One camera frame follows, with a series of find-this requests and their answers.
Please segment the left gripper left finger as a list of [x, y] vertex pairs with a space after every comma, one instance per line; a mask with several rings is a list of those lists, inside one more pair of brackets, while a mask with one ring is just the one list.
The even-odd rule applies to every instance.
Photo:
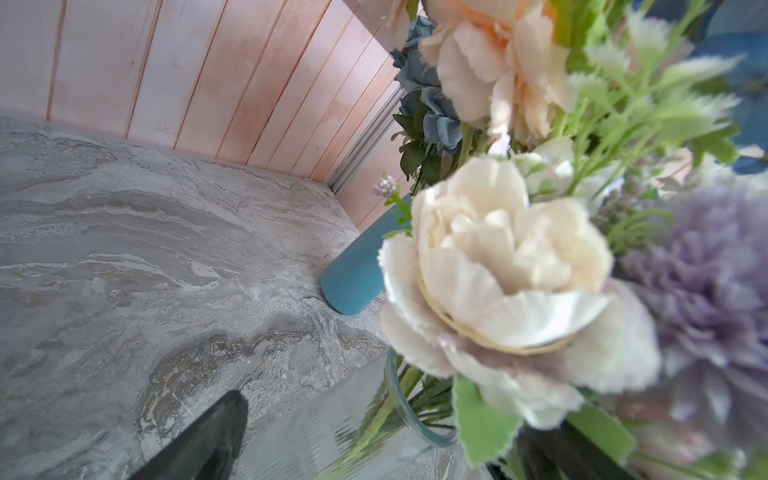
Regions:
[[247, 399], [228, 391], [130, 479], [229, 479], [247, 419]]

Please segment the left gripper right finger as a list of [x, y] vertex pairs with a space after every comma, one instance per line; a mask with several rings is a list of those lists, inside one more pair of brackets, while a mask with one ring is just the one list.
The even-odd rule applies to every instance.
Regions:
[[524, 427], [515, 447], [526, 479], [634, 479], [569, 422], [546, 431]]

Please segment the clear glass vase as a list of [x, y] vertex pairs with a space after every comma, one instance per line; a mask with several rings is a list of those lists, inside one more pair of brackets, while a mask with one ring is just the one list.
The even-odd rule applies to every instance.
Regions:
[[394, 351], [255, 433], [236, 479], [488, 479], [469, 464], [449, 379]]

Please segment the teal ceramic vase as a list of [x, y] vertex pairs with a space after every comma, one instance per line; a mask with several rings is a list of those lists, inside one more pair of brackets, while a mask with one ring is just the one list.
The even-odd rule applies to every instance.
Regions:
[[340, 314], [361, 313], [384, 291], [378, 252], [384, 237], [403, 226], [398, 222], [398, 211], [397, 206], [390, 206], [320, 275], [320, 288], [326, 302]]

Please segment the small lilac flower spray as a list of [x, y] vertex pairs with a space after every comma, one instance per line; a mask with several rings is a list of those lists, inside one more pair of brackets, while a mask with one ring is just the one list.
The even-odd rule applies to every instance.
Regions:
[[451, 380], [463, 452], [500, 478], [526, 479], [524, 427], [569, 422], [634, 479], [763, 479], [767, 168], [695, 166], [712, 116], [654, 80], [635, 1], [569, 2], [573, 155], [460, 121], [440, 181], [376, 185], [403, 223], [377, 258], [389, 351]]

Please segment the dusty blue rose bunch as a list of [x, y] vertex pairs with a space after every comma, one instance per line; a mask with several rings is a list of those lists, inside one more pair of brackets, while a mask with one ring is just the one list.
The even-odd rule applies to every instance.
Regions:
[[422, 58], [420, 42], [435, 23], [419, 16], [411, 22], [404, 47], [392, 57], [398, 69], [395, 80], [404, 90], [394, 120], [402, 128], [400, 167], [414, 192], [432, 186], [451, 170], [460, 152], [461, 122], [451, 100], [443, 93], [437, 70]]

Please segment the cream peach carnation bunch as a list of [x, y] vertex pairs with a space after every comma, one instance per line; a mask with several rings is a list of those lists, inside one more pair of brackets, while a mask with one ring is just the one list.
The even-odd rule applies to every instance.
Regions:
[[394, 44], [407, 92], [448, 101], [450, 116], [482, 130], [491, 150], [515, 140], [541, 156], [567, 157], [554, 132], [578, 93], [566, 67], [575, 18], [569, 1], [363, 1]]

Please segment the blue hydrangea flower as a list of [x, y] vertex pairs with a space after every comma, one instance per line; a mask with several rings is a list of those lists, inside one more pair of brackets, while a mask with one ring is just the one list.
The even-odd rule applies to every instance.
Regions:
[[689, 143], [693, 164], [712, 159], [740, 175], [761, 173], [767, 148], [767, 4], [764, 1], [635, 1], [630, 38], [659, 60], [653, 78], [675, 107], [711, 114]]

